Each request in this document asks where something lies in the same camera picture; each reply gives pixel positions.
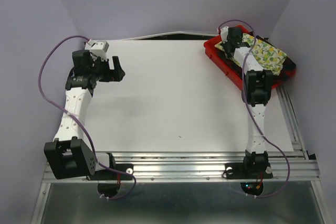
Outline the lemon print skirt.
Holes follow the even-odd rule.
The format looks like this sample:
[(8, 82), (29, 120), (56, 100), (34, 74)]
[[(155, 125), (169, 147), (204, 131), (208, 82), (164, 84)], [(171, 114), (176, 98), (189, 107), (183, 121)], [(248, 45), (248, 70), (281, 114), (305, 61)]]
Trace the lemon print skirt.
[(257, 39), (251, 53), (258, 63), (266, 70), (271, 70), (274, 75), (281, 73), (287, 54), (274, 46)]

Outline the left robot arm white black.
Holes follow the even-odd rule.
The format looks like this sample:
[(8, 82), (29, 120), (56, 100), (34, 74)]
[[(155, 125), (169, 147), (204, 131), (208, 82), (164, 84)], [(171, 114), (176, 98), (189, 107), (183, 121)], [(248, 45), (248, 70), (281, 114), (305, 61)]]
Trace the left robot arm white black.
[(89, 50), (72, 53), (73, 68), (65, 85), (66, 102), (54, 140), (44, 153), (56, 179), (93, 175), (98, 160), (93, 141), (85, 129), (88, 106), (98, 82), (120, 82), (125, 76), (119, 57), (111, 60)]

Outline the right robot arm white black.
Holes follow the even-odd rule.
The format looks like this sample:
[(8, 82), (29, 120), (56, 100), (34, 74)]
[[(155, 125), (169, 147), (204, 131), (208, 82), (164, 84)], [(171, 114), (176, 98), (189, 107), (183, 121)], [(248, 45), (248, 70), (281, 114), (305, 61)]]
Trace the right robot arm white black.
[(273, 74), (265, 70), (251, 53), (251, 47), (243, 42), (239, 27), (220, 29), (223, 49), (229, 59), (242, 68), (242, 100), (248, 112), (248, 138), (242, 162), (227, 163), (223, 177), (227, 179), (272, 178), (268, 153), (265, 147), (264, 125), (266, 106), (271, 98)]

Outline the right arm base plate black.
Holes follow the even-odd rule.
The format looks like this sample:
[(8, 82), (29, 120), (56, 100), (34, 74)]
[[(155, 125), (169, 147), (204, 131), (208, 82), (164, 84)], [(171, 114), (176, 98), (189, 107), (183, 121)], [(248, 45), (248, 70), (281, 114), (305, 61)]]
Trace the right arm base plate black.
[(246, 167), (244, 163), (226, 163), (225, 169), (222, 173), (223, 178), (227, 179), (271, 179), (273, 174), (270, 169), (270, 166), (262, 167), (252, 165), (251, 167)]

